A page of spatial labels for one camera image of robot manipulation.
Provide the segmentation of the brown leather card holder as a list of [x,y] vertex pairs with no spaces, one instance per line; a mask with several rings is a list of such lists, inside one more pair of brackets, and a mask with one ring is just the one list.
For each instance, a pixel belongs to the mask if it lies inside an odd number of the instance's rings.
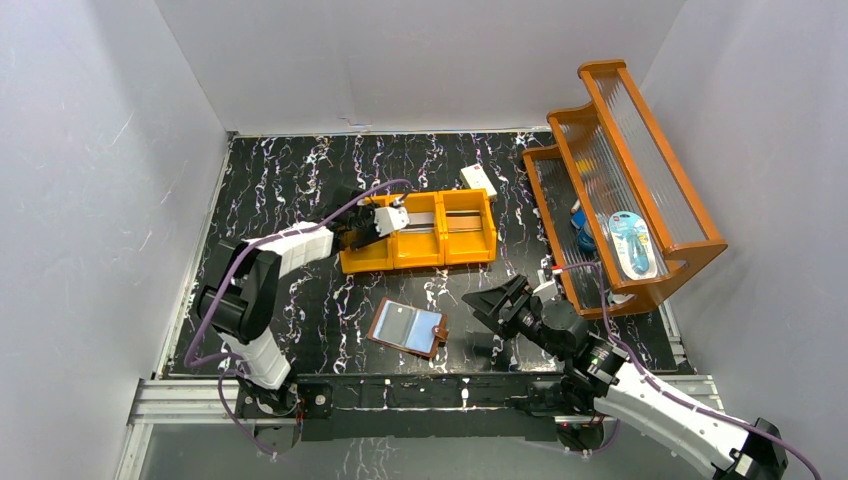
[[383,298],[367,339],[417,357],[432,359],[449,338],[447,316]]

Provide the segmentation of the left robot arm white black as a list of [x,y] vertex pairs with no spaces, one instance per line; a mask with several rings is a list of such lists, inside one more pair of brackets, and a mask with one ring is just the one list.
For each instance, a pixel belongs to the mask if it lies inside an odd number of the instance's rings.
[[291,364],[270,329],[279,282],[312,262],[357,251],[404,228],[402,201],[381,205],[371,190],[341,189],[331,208],[276,233],[219,241],[193,302],[200,326],[185,355],[198,367],[227,358],[235,374],[261,389],[260,403],[275,416],[294,411]]

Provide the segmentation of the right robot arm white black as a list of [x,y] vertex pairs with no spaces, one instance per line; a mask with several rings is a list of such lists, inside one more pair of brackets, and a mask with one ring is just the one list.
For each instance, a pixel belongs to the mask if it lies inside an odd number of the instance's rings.
[[569,303],[542,300],[525,276],[462,299],[500,338],[523,336],[563,364],[558,385],[532,388],[516,408],[612,417],[708,479],[780,479],[786,472],[787,448],[776,426],[726,417],[641,370],[623,347],[593,333]]

